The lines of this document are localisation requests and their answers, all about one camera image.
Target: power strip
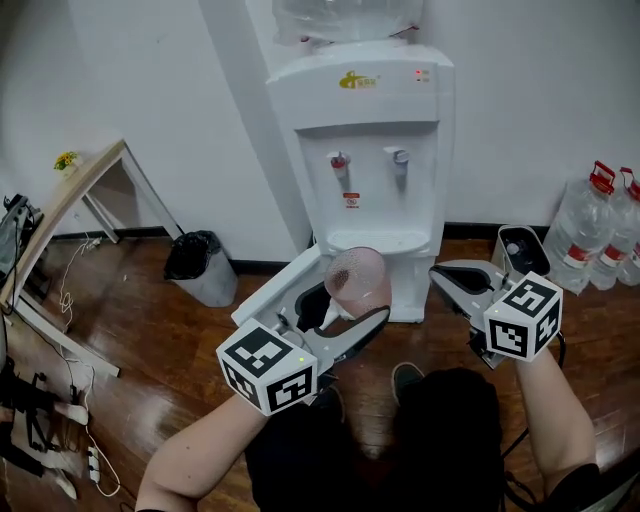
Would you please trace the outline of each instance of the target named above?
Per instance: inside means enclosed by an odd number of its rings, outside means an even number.
[[[100,461],[98,460],[98,450],[95,447],[89,448],[89,478],[96,484],[100,483]]]

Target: water dispenser faucet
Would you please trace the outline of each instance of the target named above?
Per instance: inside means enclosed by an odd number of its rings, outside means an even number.
[[[351,157],[342,151],[335,151],[329,153],[327,158],[331,162],[331,167],[336,173],[336,177],[339,180],[346,178],[349,174],[349,164],[351,163]]]
[[[409,152],[397,146],[384,148],[384,152],[391,157],[391,169],[397,177],[406,176],[409,170]]]

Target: trash can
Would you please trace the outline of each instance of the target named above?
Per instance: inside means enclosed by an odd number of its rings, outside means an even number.
[[[211,231],[194,231],[178,237],[164,267],[164,278],[210,308],[229,306],[238,286],[220,240]]]

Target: red label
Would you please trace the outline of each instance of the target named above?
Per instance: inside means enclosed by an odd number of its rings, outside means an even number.
[[[612,260],[615,261],[622,261],[623,259],[626,258],[626,254],[623,253],[622,251],[619,251],[618,249],[616,249],[613,245],[610,245],[609,247],[607,247],[604,250],[604,253],[611,258]]]
[[[600,256],[600,261],[608,267],[617,267],[627,257],[626,253],[619,251],[613,245],[609,245]]]
[[[573,268],[584,268],[589,262],[589,251],[585,251],[577,245],[572,245],[564,257],[564,262]]]
[[[344,197],[345,204],[349,209],[358,209],[360,208],[360,194],[356,194],[354,192],[345,192],[342,194]]]

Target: shoe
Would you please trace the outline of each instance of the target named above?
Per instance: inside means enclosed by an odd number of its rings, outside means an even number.
[[[76,492],[76,488],[73,486],[71,481],[67,478],[67,475],[64,474],[64,471],[61,469],[54,469],[55,477],[54,482],[58,484],[58,486],[65,492],[69,498],[72,500],[78,499],[78,493]]]
[[[400,363],[391,371],[391,389],[398,406],[407,387],[417,384],[422,379],[424,379],[424,373],[413,363]]]
[[[320,392],[315,400],[311,402],[311,407],[327,411],[328,413],[335,415],[336,421],[344,423],[345,411],[344,400],[342,395],[335,386],[329,386],[324,391]]]

